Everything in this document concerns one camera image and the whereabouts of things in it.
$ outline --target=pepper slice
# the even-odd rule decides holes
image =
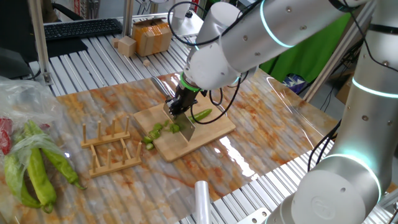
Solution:
[[[200,121],[201,119],[206,118],[212,111],[213,111],[212,109],[205,109],[204,111],[193,115],[193,117],[197,121]],[[195,120],[192,118],[192,116],[189,116],[188,119],[191,120],[192,123],[195,122]]]

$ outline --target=cutting board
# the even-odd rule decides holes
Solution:
[[[213,109],[201,121],[210,121],[221,114],[221,111],[211,104],[208,98],[201,94],[198,94],[197,101],[198,103],[193,105],[193,114],[197,114],[205,109]],[[185,112],[185,114],[190,116],[190,110]],[[169,119],[163,111],[163,104],[135,113],[134,118],[146,134],[152,130],[155,123],[163,124]],[[172,162],[209,142],[219,139],[236,128],[232,121],[225,115],[210,124],[202,125],[195,123],[195,127],[195,132],[189,142],[185,140],[180,132],[173,134],[168,131],[161,131],[160,138],[154,140],[154,146],[165,161]]]

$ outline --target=black keyboard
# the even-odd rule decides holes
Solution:
[[[98,35],[121,34],[122,25],[117,19],[94,19],[79,22],[60,22],[44,26],[46,40],[71,37],[93,37]]]

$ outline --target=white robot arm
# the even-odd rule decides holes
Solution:
[[[260,63],[368,1],[263,0],[242,15],[216,3],[197,43],[218,38],[190,52],[170,112],[186,111],[199,89],[215,90],[254,73]],[[362,48],[333,149],[266,224],[362,223],[388,188],[398,145],[397,12],[397,0],[378,0],[366,37],[370,52]]]

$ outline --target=cardboard box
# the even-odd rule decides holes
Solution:
[[[354,74],[351,74],[349,76],[349,78],[347,79],[347,81],[344,83],[344,85],[341,87],[340,91],[336,95],[336,98],[344,104],[346,104],[346,102],[347,102],[349,89],[351,88],[351,85],[353,84],[353,77],[354,77]]]
[[[168,50],[172,32],[162,19],[149,19],[134,23],[131,37],[137,42],[136,52],[143,57]]]

